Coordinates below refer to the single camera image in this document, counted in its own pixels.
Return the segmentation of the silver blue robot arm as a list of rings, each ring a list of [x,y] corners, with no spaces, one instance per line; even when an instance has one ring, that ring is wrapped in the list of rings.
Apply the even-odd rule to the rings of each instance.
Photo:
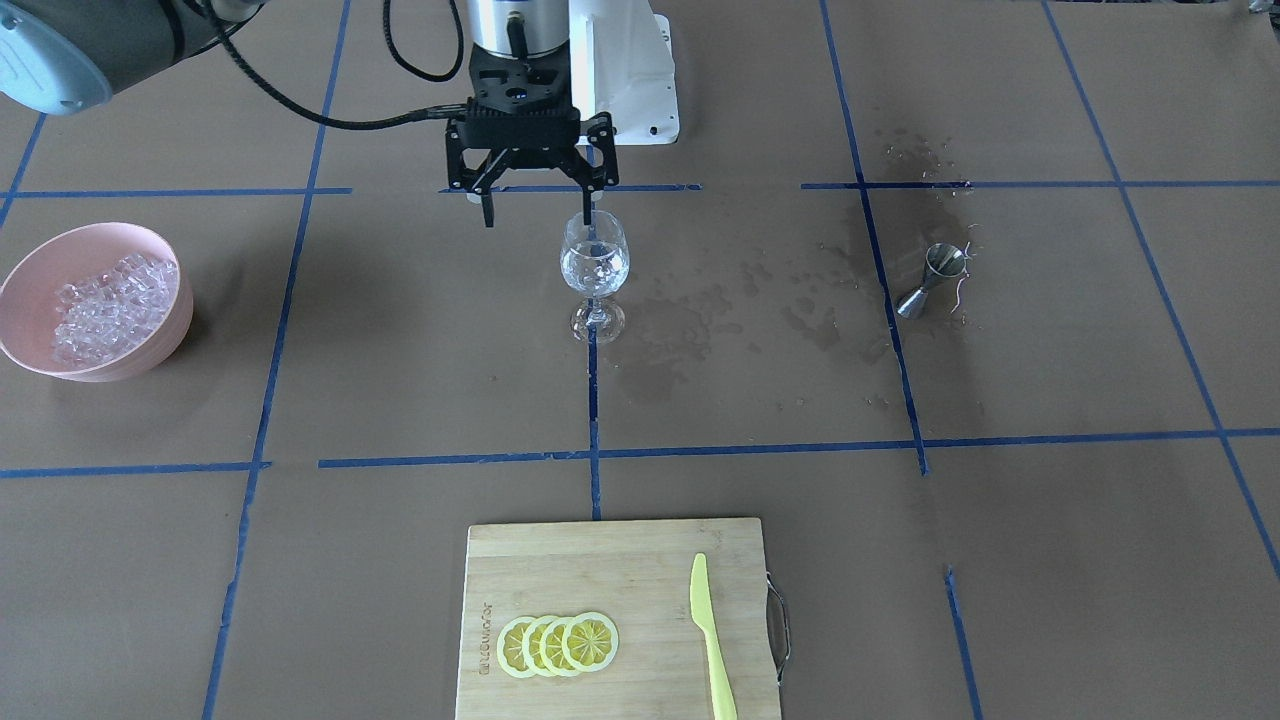
[[[494,183],[508,170],[558,170],[590,208],[617,186],[616,128],[608,111],[585,117],[571,99],[570,5],[566,1],[451,3],[454,59],[431,73],[408,61],[381,4],[392,60],[429,83],[466,70],[463,102],[376,120],[314,111],[262,77],[234,45],[260,1],[5,1],[1,5],[3,92],[46,115],[68,117],[109,102],[187,59],[223,47],[275,102],[317,126],[372,132],[428,120],[445,123],[448,186],[480,204],[493,225]]]

